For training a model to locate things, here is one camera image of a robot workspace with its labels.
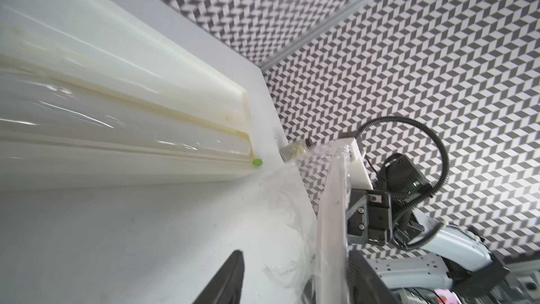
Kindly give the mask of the white plate with orange pattern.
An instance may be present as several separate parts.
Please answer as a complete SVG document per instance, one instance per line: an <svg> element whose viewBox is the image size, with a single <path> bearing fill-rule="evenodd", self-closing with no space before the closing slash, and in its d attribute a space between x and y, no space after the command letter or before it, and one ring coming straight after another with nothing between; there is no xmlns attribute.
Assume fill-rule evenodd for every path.
<svg viewBox="0 0 540 304"><path fill-rule="evenodd" d="M347 220L350 148L337 147L319 201L315 291L317 303L348 303Z"/></svg>

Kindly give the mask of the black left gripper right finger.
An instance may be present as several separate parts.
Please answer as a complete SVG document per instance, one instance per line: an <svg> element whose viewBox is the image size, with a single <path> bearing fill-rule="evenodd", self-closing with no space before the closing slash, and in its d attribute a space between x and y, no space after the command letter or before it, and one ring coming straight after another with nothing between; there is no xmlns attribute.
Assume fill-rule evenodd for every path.
<svg viewBox="0 0 540 304"><path fill-rule="evenodd" d="M347 284L350 303L398 304L398 299L370 266L361 251L349 252L347 260Z"/></svg>

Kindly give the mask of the cream plastic wrap dispenser box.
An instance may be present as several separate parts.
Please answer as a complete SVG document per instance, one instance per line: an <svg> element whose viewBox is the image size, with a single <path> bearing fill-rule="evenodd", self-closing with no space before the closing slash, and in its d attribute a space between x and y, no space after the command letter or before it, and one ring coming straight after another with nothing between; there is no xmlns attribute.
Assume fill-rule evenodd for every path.
<svg viewBox="0 0 540 304"><path fill-rule="evenodd" d="M247 91L108 0L1 0L1 190L258 171Z"/></svg>

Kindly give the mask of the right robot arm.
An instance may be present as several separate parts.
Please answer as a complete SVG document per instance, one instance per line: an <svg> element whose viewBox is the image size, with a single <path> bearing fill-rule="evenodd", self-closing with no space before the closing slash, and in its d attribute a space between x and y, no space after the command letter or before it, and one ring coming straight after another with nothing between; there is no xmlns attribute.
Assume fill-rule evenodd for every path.
<svg viewBox="0 0 540 304"><path fill-rule="evenodd" d="M416 207L445 183L449 158L442 153L442 173L434 186L401 154L390 160L411 188L403 200L386 189L374 189L361 160L351 164L351 194L346 212L351 245L394 246L401 252L425 250L415 258L371 260L378 288L445 289L465 300L481 303L538 303L539 271L506 265L472 229L463 231L437 222Z"/></svg>

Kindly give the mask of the clear plastic wrap sheet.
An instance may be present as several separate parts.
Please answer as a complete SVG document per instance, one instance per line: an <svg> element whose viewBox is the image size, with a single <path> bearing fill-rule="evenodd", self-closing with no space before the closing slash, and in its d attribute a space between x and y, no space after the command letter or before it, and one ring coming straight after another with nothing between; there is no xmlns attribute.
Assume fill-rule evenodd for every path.
<svg viewBox="0 0 540 304"><path fill-rule="evenodd" d="M249 229L258 243L244 252L242 303L317 303L315 272L319 201L338 141L283 164L258 185L262 209L254 214L262 228Z"/></svg>

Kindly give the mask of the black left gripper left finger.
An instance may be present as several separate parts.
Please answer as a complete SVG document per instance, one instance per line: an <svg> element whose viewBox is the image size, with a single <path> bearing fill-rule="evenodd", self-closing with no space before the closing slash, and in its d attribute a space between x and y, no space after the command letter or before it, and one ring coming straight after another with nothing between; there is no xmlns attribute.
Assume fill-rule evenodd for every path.
<svg viewBox="0 0 540 304"><path fill-rule="evenodd" d="M195 299L193 304L239 304L245 261L243 252L235 250Z"/></svg>

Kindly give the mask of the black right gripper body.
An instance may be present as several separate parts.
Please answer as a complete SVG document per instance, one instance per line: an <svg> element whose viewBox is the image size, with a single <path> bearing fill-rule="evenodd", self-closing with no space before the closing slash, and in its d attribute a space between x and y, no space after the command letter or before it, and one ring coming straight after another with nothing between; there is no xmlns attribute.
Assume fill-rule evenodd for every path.
<svg viewBox="0 0 540 304"><path fill-rule="evenodd" d="M422 247L431 242L435 230L420 224L412 209L394 221L402 208L431 190L426 177L400 153L387 158L377 176L372 190L351 189L346 212L348 244Z"/></svg>

